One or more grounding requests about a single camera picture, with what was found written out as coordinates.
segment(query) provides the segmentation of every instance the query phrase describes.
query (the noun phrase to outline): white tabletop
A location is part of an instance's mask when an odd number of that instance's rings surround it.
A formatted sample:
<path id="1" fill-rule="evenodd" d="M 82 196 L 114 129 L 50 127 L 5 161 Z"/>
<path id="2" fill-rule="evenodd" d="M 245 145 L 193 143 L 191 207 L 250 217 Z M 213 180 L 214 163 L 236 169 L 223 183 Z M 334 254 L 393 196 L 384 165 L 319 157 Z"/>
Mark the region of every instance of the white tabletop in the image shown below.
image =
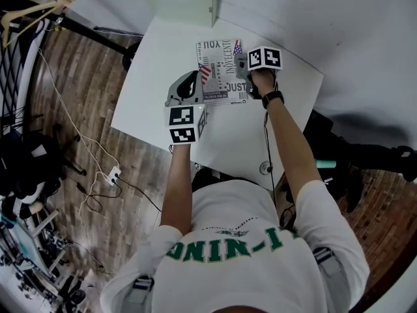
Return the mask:
<path id="1" fill-rule="evenodd" d="M 153 19 L 132 61 L 117 102 L 111 126 L 144 142 L 168 150 L 171 136 L 164 123 L 164 102 L 171 84 L 197 69 L 195 43 L 201 40 L 241 39 L 245 51 L 276 44 L 232 23 L 217 20 L 213 28 Z M 278 83 L 285 105 L 303 130 L 319 92 L 323 75 L 282 49 L 283 70 Z M 259 100 L 210 107 L 201 139 L 192 145 L 191 160 L 226 174 L 272 188 L 259 166 L 268 160 Z M 274 180 L 283 174 L 275 137 L 268 123 Z"/>

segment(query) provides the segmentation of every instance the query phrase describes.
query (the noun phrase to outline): power strip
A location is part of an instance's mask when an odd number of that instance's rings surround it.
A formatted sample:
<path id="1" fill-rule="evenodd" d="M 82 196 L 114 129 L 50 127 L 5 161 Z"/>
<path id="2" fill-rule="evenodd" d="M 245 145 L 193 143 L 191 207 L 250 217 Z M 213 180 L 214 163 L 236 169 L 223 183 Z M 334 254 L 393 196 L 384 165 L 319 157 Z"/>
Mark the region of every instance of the power strip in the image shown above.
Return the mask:
<path id="1" fill-rule="evenodd" d="M 120 168 L 118 168 L 118 167 L 114 166 L 114 167 L 113 167 L 113 169 L 111 170 L 111 172 L 110 172 L 110 174 L 109 174 L 108 178 L 106 179 L 107 183 L 108 183 L 109 185 L 113 186 L 113 185 L 114 185 L 114 182 L 116 182 L 116 181 L 117 181 L 117 177 L 116 177 L 116 175 L 117 175 L 117 176 L 120 176 L 121 172 L 122 172 L 122 171 L 120 170 Z"/>

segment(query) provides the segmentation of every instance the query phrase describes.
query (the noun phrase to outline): clothes hanger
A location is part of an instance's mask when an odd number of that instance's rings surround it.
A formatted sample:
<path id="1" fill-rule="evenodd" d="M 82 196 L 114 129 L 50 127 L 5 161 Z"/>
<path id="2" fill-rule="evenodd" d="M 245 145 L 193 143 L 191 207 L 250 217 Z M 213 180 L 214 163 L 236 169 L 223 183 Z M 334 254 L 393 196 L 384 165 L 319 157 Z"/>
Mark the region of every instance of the clothes hanger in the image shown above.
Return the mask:
<path id="1" fill-rule="evenodd" d="M 1 18 L 1 25 L 4 28 L 4 34 L 3 34 L 3 47 L 6 48 L 11 42 L 15 41 L 22 33 L 24 33 L 28 28 L 32 27 L 34 24 L 38 23 L 41 19 L 45 18 L 48 14 L 51 14 L 53 11 L 57 10 L 58 8 L 63 8 L 70 3 L 72 3 L 75 0 L 54 0 L 49 3 L 42 3 L 37 6 L 29 7 L 27 9 L 23 10 L 14 10 L 12 12 L 7 12 L 2 18 Z M 13 37 L 11 40 L 8 41 L 9 37 L 9 29 L 10 29 L 10 23 L 12 20 L 15 20 L 16 18 L 21 18 L 22 16 L 28 15 L 33 12 L 38 12 L 39 10 L 44 10 L 50 8 L 46 13 L 41 15 L 39 18 L 37 18 L 35 21 L 33 21 L 31 24 L 29 24 L 25 29 L 20 31 L 15 37 Z"/>

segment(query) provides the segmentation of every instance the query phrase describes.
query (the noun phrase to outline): black wristwatch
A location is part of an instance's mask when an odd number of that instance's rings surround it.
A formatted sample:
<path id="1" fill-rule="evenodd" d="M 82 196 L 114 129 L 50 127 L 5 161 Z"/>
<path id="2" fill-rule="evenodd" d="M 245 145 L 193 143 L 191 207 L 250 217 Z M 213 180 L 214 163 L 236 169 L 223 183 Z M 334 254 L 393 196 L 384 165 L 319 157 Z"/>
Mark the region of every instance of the black wristwatch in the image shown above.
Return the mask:
<path id="1" fill-rule="evenodd" d="M 284 103 L 284 97 L 282 96 L 281 91 L 272 91 L 268 94 L 266 94 L 263 98 L 262 98 L 262 105 L 263 107 L 266 109 L 266 107 L 268 106 L 269 102 L 271 102 L 272 100 L 274 100 L 274 98 L 280 98 L 282 103 Z"/>

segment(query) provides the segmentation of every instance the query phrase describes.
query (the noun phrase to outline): american flag print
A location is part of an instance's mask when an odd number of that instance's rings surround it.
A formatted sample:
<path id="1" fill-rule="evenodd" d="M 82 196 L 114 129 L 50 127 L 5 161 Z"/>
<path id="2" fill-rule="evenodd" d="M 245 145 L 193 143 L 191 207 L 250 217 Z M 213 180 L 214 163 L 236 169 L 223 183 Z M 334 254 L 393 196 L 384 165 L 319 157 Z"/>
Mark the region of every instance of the american flag print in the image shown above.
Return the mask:
<path id="1" fill-rule="evenodd" d="M 208 80 L 208 78 L 209 78 L 209 76 L 211 74 L 211 69 L 209 69 L 209 67 L 207 67 L 207 66 L 205 66 L 203 64 L 198 63 L 198 70 L 201 73 L 202 83 L 203 83 L 203 85 L 205 85 L 206 84 L 206 81 Z"/>
<path id="2" fill-rule="evenodd" d="M 242 46 L 240 45 L 239 39 L 236 39 L 235 49 L 233 50 L 233 55 L 238 55 L 242 53 Z"/>

